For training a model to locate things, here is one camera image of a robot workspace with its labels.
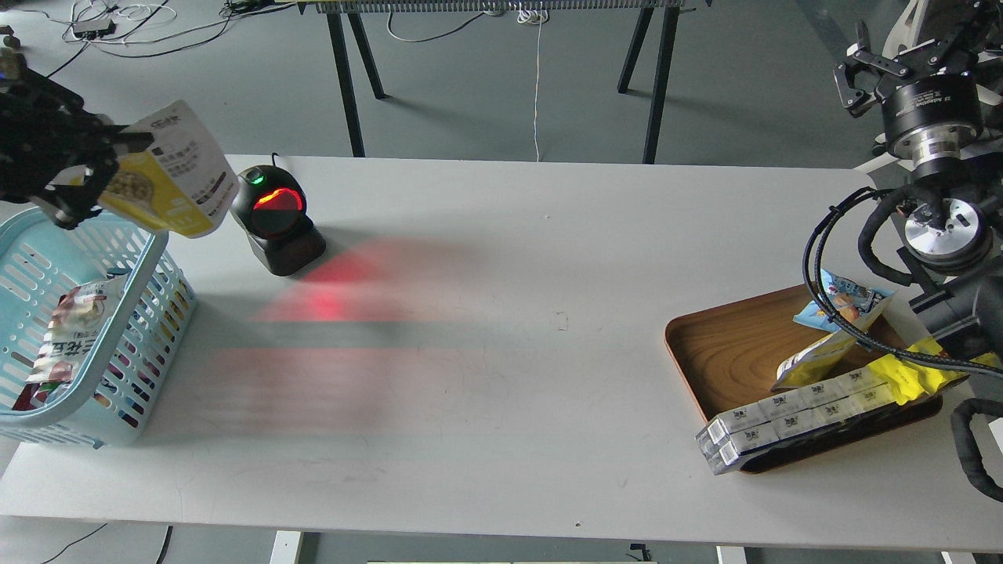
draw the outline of black table leg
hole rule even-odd
[[[669,67],[672,65],[672,50],[676,44],[676,28],[679,26],[679,8],[665,8],[662,21],[662,41],[658,45],[658,65],[655,69],[655,87],[651,96],[651,113],[648,115],[648,136],[644,142],[644,163],[655,163],[658,151],[658,133],[662,127],[662,110],[665,106],[665,91],[669,83]]]
[[[362,18],[357,13],[348,14],[348,23],[352,26],[352,33],[355,34],[355,43],[359,46],[359,54],[362,55],[362,65],[366,67],[366,74],[369,75],[369,84],[373,87],[373,95],[381,100],[386,97],[383,91],[383,83],[379,80],[379,73],[376,72],[376,62],[373,60],[372,49],[369,48],[369,39],[366,37],[366,29],[362,27]]]
[[[641,45],[644,43],[644,36],[648,33],[648,24],[651,23],[651,14],[654,11],[654,8],[641,8],[641,13],[637,16],[634,37],[630,40],[630,50],[627,51],[627,59],[620,72],[620,82],[617,83],[617,91],[621,94],[626,94],[627,88],[630,87],[630,78],[634,75],[634,65],[637,64],[637,57],[641,53]]]
[[[366,150],[362,147],[359,108],[355,105],[355,88],[352,85],[352,71],[348,67],[348,53],[345,49],[345,32],[341,26],[341,14],[327,14],[327,28],[331,34],[334,65],[338,70],[341,101],[345,105],[345,122],[348,125],[348,139],[352,145],[352,157],[365,157]]]

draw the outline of barcode scanner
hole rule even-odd
[[[307,217],[307,199],[293,175],[259,165],[238,178],[240,192],[230,213],[269,272],[289,276],[324,252],[327,244]]]

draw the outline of wooden tray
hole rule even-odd
[[[705,421],[721,411],[773,395],[769,387],[776,381],[780,362],[825,335],[792,321],[810,299],[803,286],[793,286],[669,322],[665,344]],[[875,321],[869,332],[883,342],[904,346],[884,317]],[[859,368],[881,355],[855,346],[832,368],[831,375]],[[742,471],[763,472],[929,417],[942,404],[938,395],[903,407],[893,405],[810,444],[801,442],[796,448],[769,451],[746,463]]]

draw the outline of table surface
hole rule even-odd
[[[811,228],[864,175],[279,165],[324,257],[278,278],[231,219],[173,237],[201,303],[146,433],[20,447],[0,513],[1003,552],[1003,505],[965,480],[946,412],[758,476],[712,476],[693,442],[665,324],[797,284]],[[863,215],[826,265],[873,281],[854,250]]]

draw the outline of plastic basket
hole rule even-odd
[[[109,214],[65,231],[31,209],[0,226],[0,436],[94,449],[139,436],[196,305],[166,244]],[[44,406],[12,410],[59,297],[110,268],[131,273],[79,374]]]

